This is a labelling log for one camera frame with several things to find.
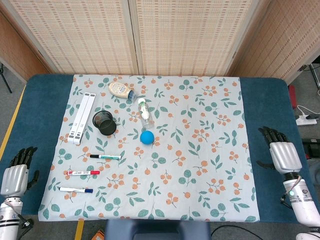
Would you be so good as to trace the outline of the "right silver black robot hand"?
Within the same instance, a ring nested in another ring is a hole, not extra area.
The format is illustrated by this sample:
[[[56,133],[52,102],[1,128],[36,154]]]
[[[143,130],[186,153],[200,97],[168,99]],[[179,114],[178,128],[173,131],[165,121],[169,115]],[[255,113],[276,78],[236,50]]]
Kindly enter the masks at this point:
[[[289,142],[287,136],[266,126],[260,127],[258,130],[269,147],[274,169],[282,175],[299,173],[302,169],[302,163],[295,145]]]

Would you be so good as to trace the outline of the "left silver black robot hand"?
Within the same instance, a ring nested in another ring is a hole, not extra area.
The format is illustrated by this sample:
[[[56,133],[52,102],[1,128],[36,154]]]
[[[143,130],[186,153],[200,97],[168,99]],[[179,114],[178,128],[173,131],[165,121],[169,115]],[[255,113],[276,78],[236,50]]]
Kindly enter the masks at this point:
[[[39,170],[36,170],[32,180],[28,181],[30,165],[37,149],[37,147],[33,146],[22,148],[10,161],[2,177],[1,196],[5,198],[20,198],[27,190],[37,184],[40,176]]]

